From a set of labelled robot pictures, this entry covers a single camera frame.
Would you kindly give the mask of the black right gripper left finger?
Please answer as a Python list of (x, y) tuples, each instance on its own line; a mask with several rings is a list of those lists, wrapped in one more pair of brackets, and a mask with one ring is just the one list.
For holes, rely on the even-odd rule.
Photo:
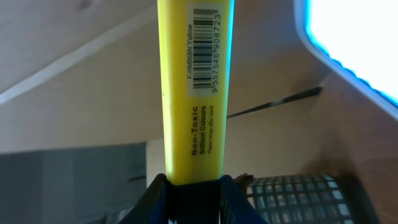
[(168, 224), (169, 182), (165, 174), (156, 175), (132, 210), (119, 224)]

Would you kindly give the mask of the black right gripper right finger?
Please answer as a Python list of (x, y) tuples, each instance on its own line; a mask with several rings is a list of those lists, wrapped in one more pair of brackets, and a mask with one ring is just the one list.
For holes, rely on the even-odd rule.
[(220, 223), (221, 224), (267, 224), (249, 203), (244, 188), (253, 175), (242, 174), (237, 178), (224, 175), (220, 179)]

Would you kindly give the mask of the yellow highlighter pen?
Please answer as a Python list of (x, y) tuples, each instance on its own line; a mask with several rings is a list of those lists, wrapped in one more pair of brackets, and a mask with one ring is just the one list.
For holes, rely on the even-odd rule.
[(174, 223), (218, 223), (233, 1), (157, 3), (165, 170)]

